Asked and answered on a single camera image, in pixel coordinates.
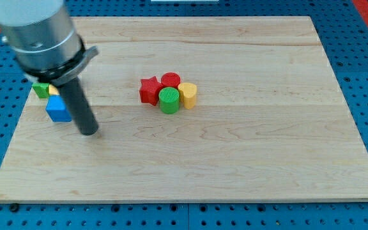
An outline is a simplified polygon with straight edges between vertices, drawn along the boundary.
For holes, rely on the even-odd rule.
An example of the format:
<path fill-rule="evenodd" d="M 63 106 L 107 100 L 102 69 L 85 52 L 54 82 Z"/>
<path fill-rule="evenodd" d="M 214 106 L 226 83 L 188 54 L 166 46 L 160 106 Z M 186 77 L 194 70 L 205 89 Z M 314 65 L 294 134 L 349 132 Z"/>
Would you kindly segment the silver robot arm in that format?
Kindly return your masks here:
<path fill-rule="evenodd" d="M 98 55 L 85 48 L 63 0 L 0 0 L 0 30 L 34 82 L 62 86 Z"/>

